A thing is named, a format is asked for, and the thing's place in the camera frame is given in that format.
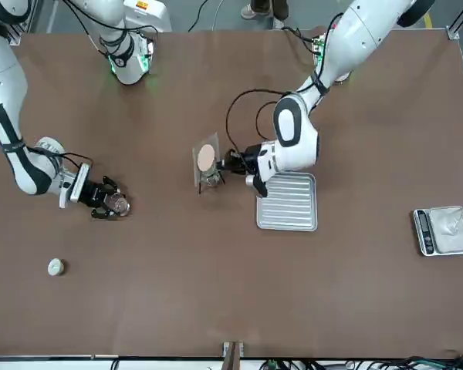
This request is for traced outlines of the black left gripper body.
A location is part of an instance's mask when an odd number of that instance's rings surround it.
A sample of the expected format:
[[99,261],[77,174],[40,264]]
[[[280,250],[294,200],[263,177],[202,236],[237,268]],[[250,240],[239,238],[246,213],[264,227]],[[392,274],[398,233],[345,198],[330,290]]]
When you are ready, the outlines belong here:
[[225,154],[225,169],[240,175],[258,172],[257,158],[261,145],[248,146],[244,152],[230,149]]

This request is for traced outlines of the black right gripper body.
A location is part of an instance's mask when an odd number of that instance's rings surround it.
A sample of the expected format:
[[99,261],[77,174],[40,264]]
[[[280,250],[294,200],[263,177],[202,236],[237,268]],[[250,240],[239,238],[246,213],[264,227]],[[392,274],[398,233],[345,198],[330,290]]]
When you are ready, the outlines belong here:
[[83,203],[86,206],[102,207],[105,195],[105,186],[102,183],[87,180],[83,184]]

